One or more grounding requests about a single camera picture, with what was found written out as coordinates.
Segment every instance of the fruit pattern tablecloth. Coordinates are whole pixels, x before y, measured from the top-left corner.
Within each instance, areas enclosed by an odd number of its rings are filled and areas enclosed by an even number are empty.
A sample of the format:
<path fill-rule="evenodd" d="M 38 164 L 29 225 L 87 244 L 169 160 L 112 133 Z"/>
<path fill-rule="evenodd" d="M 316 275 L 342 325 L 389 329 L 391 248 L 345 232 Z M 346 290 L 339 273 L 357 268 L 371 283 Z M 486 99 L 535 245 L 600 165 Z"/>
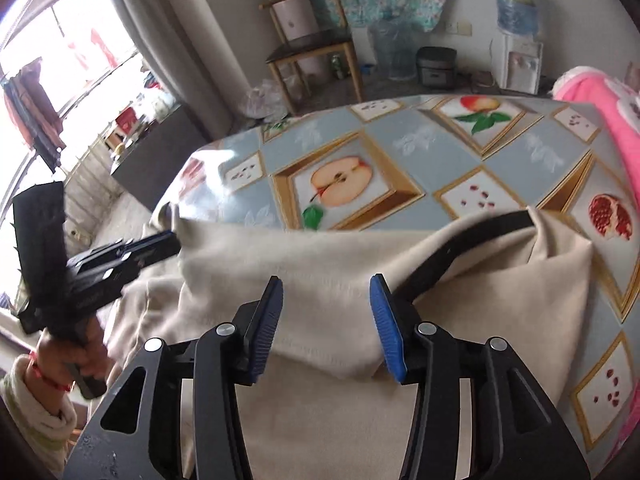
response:
<path fill-rule="evenodd" d="M 180 215 L 310 230 L 437 230 L 537 206 L 594 243 L 581 342 L 558 409 L 592 474 L 640 372 L 640 217 L 591 105 L 423 95 L 260 126 L 194 153 L 168 191 Z"/>

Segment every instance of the pink clothing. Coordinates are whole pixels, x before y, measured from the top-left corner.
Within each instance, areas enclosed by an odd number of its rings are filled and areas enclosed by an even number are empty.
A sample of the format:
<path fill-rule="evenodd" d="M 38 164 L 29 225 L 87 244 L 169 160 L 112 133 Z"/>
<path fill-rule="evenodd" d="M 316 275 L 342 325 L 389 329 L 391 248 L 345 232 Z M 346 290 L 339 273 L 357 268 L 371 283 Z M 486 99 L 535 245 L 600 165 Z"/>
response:
<path fill-rule="evenodd" d="M 640 204 L 640 94 L 600 70 L 579 66 L 558 79 L 553 97 L 558 101 L 591 103 L 600 111 Z"/>

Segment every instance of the water bottle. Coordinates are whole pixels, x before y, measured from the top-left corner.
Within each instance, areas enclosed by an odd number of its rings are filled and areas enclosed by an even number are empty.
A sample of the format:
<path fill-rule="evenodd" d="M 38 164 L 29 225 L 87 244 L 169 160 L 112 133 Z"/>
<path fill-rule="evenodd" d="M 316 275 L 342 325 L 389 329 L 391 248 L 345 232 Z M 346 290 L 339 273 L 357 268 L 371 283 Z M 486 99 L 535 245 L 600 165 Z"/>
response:
<path fill-rule="evenodd" d="M 369 27 L 369 37 L 378 58 L 378 71 L 384 78 L 404 81 L 416 77 L 415 53 L 411 23 L 394 18 L 386 9 L 382 18 Z"/>
<path fill-rule="evenodd" d="M 535 37 L 538 34 L 536 0 L 497 0 L 498 27 L 510 34 Z"/>

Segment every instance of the half apple illustration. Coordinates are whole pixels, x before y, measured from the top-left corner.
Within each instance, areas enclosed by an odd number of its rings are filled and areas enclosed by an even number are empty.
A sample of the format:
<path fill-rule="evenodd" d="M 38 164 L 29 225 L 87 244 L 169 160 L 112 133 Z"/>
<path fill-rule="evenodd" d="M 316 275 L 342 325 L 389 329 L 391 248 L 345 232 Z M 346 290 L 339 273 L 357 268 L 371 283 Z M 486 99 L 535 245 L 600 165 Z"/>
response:
<path fill-rule="evenodd" d="M 373 170 L 359 156 L 345 156 L 332 160 L 311 175 L 311 185 L 316 194 L 312 203 L 302 213 L 306 228 L 316 230 L 324 216 L 324 207 L 340 207 L 355 200 L 367 188 L 373 178 Z M 313 204 L 318 200 L 320 205 Z"/>
<path fill-rule="evenodd" d="M 488 130 L 495 123 L 506 123 L 513 119 L 509 114 L 496 111 L 500 108 L 500 101 L 493 97 L 465 96 L 460 98 L 460 104 L 473 113 L 456 116 L 454 119 L 463 123 L 474 123 L 472 135 Z"/>

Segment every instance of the green leaf illustration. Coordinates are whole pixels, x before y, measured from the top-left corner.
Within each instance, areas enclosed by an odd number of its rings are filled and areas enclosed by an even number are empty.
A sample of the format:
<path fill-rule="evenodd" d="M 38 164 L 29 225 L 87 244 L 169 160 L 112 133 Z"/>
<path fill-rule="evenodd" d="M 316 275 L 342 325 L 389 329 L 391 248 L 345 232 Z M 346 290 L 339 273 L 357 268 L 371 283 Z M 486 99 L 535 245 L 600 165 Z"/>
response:
<path fill-rule="evenodd" d="M 508 123 L 511 121 L 511 116 L 503 114 L 502 112 L 494 112 L 489 117 L 491 117 L 495 123 Z"/>
<path fill-rule="evenodd" d="M 318 231 L 320 221 L 324 216 L 324 211 L 319 205 L 313 204 L 307 207 L 302 213 L 302 221 L 305 228 Z"/>
<path fill-rule="evenodd" d="M 484 112 L 476 112 L 475 114 L 470 115 L 458 115 L 454 117 L 457 121 L 462 121 L 463 123 L 475 123 L 480 117 L 485 117 Z"/>
<path fill-rule="evenodd" d="M 474 127 L 471 129 L 472 134 L 477 134 L 484 130 L 488 130 L 495 124 L 494 118 L 491 116 L 482 116 L 478 119 L 478 122 L 474 124 Z"/>

